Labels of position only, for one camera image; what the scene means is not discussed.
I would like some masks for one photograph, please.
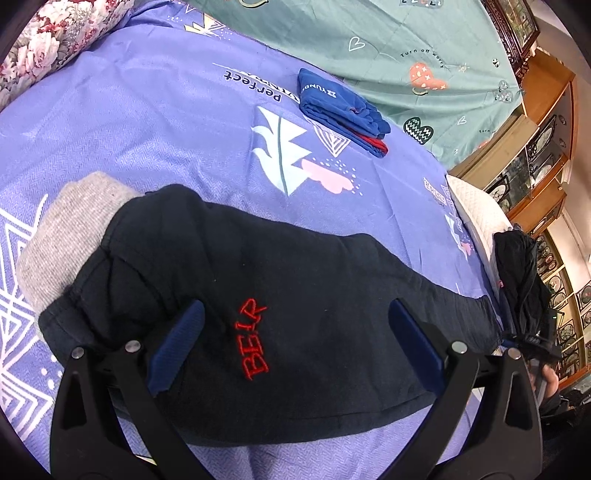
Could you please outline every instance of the gray ribbed cuff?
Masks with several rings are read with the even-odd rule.
[[[102,172],[67,183],[17,261],[17,281],[38,316],[71,285],[113,215],[140,194]]]

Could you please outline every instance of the black zigzag heart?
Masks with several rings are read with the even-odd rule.
[[[409,118],[404,122],[404,131],[421,145],[427,143],[433,136],[433,127],[421,125],[421,119],[417,116]]]

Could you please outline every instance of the folded black garment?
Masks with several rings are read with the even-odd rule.
[[[200,300],[204,328],[160,409],[196,445],[305,442],[433,402],[388,326],[395,298],[450,340],[499,344],[487,297],[433,284],[369,235],[312,232],[172,185],[117,211],[39,325],[64,363],[80,342],[117,348]]]
[[[547,330],[550,290],[538,275],[536,241],[521,230],[494,234],[496,266],[517,335]]]

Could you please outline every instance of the purple bedsheet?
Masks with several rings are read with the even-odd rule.
[[[1,113],[0,403],[46,468],[63,369],[37,338],[14,265],[69,180],[103,170],[143,191],[182,183],[265,218],[369,233],[439,285],[490,292],[443,167],[397,127],[377,159],[306,119],[294,95],[303,66],[327,76],[188,5],[157,1]],[[474,408],[444,458],[458,453]],[[376,478],[426,412],[337,439],[193,450],[219,479]],[[124,430],[146,455],[133,426]]]

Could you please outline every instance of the folded blue clothing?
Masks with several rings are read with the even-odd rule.
[[[378,109],[355,92],[336,82],[322,78],[307,69],[298,75],[300,110],[307,117],[331,128],[377,157],[384,153],[355,135],[382,139],[390,133],[389,123]]]

